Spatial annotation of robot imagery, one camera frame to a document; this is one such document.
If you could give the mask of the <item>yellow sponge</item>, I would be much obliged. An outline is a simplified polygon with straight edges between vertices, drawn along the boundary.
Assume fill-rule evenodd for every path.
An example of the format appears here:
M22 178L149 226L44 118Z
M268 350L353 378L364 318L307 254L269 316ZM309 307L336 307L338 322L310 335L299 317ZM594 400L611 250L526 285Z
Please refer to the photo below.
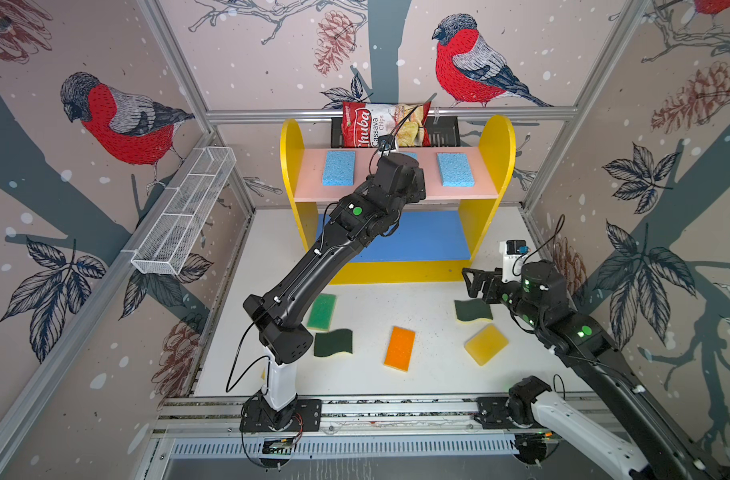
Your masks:
M494 325L487 325L464 344L464 349L478 366L484 366L508 344Z

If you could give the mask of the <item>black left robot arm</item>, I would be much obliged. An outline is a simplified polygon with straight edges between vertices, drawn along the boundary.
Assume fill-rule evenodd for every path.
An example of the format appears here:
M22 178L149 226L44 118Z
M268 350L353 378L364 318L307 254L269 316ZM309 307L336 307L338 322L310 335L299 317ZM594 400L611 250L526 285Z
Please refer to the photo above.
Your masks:
M423 169L402 153L379 158L376 172L333 204L322 232L290 272L262 296L243 303L269 359L262 401L272 413L297 401L296 365L312 346L302 325L308 309L338 272L378 237L392 235L404 207L426 199Z

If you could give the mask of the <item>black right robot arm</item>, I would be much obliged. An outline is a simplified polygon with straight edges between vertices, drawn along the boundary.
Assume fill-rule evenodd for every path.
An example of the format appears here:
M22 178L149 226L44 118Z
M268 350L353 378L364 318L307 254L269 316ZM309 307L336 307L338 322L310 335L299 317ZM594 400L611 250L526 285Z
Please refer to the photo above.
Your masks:
M517 280L497 268L462 271L467 292L521 319L549 353L580 377L628 435L623 440L529 376L509 390L513 423L537 423L571 444L614 479L730 479L730 466L692 441L642 385L610 336L574 310L566 282L550 261L524 265Z

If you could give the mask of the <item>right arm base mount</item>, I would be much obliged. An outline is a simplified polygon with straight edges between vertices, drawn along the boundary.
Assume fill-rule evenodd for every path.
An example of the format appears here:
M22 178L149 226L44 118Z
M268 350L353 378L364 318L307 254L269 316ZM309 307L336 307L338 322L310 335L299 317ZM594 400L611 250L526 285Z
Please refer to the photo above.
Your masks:
M533 405L545 392L552 392L547 383L535 376L526 377L513 385L506 397L478 397L472 419L484 429L531 428L536 424Z

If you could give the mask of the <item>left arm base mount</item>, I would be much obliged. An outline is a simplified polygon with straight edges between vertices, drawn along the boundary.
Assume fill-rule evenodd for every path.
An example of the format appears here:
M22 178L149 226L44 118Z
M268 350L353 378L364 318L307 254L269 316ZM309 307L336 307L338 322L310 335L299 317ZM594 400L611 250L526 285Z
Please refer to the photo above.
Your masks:
M274 410L261 391L253 394L241 408L241 433L318 432L322 401L296 396L287 406Z

